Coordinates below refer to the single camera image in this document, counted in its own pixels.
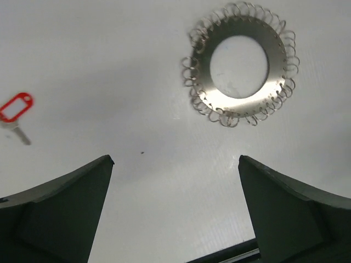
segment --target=red plastic key tag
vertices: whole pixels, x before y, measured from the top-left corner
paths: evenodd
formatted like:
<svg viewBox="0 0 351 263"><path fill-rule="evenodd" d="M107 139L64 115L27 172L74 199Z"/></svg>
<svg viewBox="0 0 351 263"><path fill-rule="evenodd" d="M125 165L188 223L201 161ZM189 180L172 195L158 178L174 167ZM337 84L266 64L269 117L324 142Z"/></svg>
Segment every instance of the red plastic key tag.
<svg viewBox="0 0 351 263"><path fill-rule="evenodd" d="M5 123L11 123L18 120L26 111L33 106L33 97L21 92L10 99L4 106L0 108L0 119Z"/></svg>

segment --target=metal ring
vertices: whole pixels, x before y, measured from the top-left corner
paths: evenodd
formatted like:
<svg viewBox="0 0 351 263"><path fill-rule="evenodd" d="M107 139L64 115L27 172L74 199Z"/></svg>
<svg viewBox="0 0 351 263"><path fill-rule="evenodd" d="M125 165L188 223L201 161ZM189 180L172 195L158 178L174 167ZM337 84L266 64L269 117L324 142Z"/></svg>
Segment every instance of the metal ring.
<svg viewBox="0 0 351 263"><path fill-rule="evenodd" d="M194 52L187 58L190 64L186 65L184 60L182 61L183 66L191 71L190 77L183 76L185 84L192 88L194 85L201 85L203 93L197 93L196 97L210 108L208 116L214 112L219 114L215 122L234 127L239 123L238 121L233 125L234 118L245 118L251 125L256 126L257 121L265 120L282 108L286 99L292 95L295 88L292 77L298 73L300 64L296 56L296 34L286 30L285 20L281 20L278 15L260 5L241 1L226 5L219 12L222 12L221 15L212 12L210 18L203 18L203 28L193 30L197 36L192 38ZM214 15L218 17L218 21L213 19ZM224 95L213 83L210 73L210 61L216 47L233 36L254 39L265 51L269 65L266 80L260 90L243 99ZM257 118L258 113L266 117Z"/></svg>
<svg viewBox="0 0 351 263"><path fill-rule="evenodd" d="M241 115L254 115L259 109L266 108L266 103L271 97L276 97L276 91L280 91L280 83L284 84L285 80L282 75L287 69L287 55L279 52L280 47L284 46L277 33L272 33L271 27L263 21L256 22L256 18L239 20L222 20L221 26L215 26L214 30L209 32L209 38L206 41L205 48L201 54L193 53L193 57L199 62L200 74L197 82L203 84L204 91L208 94L207 104L211 103L214 108L221 108L224 111L239 113ZM265 83L261 89L254 95L244 99L234 99L224 95L213 83L210 74L210 58L216 47L225 39L232 36L247 36L256 40L264 49L269 61L269 70Z"/></svg>

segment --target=center hole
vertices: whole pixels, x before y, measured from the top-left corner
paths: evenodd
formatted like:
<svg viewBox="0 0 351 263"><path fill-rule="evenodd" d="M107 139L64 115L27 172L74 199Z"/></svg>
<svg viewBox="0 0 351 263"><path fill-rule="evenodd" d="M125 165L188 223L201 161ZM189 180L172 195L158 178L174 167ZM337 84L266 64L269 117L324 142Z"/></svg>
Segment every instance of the center hole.
<svg viewBox="0 0 351 263"><path fill-rule="evenodd" d="M210 72L214 85L223 94L247 98L259 91L267 78L267 56L254 39L230 37L215 49Z"/></svg>

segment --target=key ring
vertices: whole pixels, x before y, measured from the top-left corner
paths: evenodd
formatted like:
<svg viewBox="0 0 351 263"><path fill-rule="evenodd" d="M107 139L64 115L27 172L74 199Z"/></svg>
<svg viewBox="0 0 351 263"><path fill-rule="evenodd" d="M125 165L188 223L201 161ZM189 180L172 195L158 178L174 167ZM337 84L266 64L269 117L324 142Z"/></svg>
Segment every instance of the key ring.
<svg viewBox="0 0 351 263"><path fill-rule="evenodd" d="M0 107L0 126L16 134L25 145L31 145L31 141L20 128L18 120L32 106L32 95L21 92Z"/></svg>
<svg viewBox="0 0 351 263"><path fill-rule="evenodd" d="M260 90L243 99L223 94L210 74L214 50L232 36L254 39L265 51L269 65ZM190 88L194 109L225 127L236 127L240 119L252 126L266 120L282 108L296 87L293 78L300 60L295 39L295 33L286 30L285 20L260 5L230 3L202 18L190 34L193 54L182 60L184 85Z"/></svg>

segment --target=black strip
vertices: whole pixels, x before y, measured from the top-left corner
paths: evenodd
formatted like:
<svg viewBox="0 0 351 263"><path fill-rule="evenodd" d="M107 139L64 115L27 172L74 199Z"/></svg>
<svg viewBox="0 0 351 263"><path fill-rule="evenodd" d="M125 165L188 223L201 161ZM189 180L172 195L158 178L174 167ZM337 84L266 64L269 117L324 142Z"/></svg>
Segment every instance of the black strip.
<svg viewBox="0 0 351 263"><path fill-rule="evenodd" d="M0 204L8 202L8 201L9 201L9 199L7 199L6 197L0 198Z"/></svg>
<svg viewBox="0 0 351 263"><path fill-rule="evenodd" d="M256 242L256 239L252 239L233 247L226 248L213 254L204 256L202 258L189 261L188 263L220 263L224 260L232 259L236 256L240 256L255 249L258 249L258 244ZM252 260L259 259L260 257L261 256L257 254L255 256L250 256L250 259L248 258L244 259L243 261L238 261L238 263L251 262Z"/></svg>

